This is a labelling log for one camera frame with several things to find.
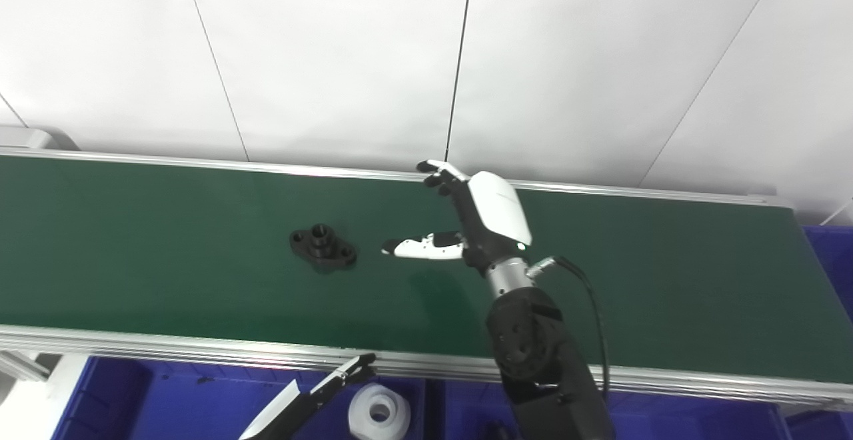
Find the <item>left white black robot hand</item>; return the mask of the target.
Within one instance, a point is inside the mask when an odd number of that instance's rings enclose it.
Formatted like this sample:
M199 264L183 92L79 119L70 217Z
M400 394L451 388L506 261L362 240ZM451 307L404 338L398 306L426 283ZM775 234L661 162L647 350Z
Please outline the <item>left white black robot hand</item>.
M241 434L241 439L291 439L339 392L353 383L375 376L376 355L362 354L345 361L323 377L310 391L290 382L264 406Z

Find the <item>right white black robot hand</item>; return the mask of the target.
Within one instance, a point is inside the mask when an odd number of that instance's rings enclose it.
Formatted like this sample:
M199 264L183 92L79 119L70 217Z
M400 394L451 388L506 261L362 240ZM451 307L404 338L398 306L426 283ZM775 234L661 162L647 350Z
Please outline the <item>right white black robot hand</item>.
M381 251L389 257L429 261L464 261L484 274L492 265L521 258L532 235L515 188L488 171L465 175L436 159L417 164L424 185L450 198L459 227L423 236L388 239Z

